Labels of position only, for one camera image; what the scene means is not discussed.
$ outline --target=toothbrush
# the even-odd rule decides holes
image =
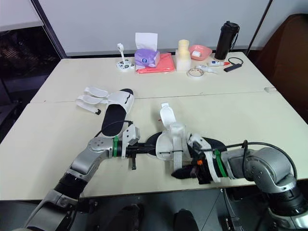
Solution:
[[[123,65],[125,65],[125,59],[124,59],[124,54],[123,54],[123,51],[124,51],[124,46],[123,46],[123,44],[122,44],[122,43],[118,43],[118,44],[117,44],[117,49],[121,52]]]

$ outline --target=black tumbler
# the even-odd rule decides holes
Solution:
[[[216,60],[223,61],[225,60],[231,46],[234,45],[236,42],[236,39],[234,40],[234,37],[239,33],[240,27],[236,23],[231,23],[230,21],[227,21],[222,27],[221,27],[221,33],[218,40],[216,53],[214,58]]]

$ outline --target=white tissue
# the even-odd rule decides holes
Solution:
[[[137,49],[149,49],[157,51],[157,39],[156,33],[136,33],[135,42]]]

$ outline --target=purple tissue box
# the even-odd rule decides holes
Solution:
[[[135,52],[135,63],[139,66],[156,67],[159,56],[159,51],[139,49]]]

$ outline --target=pink bowl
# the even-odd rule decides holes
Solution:
[[[196,59],[200,61],[206,59],[213,52],[210,48],[202,46],[202,45],[192,45],[191,47],[188,48],[188,50],[189,50],[189,53],[191,54],[192,59]],[[193,51],[200,52],[201,57],[192,56]]]

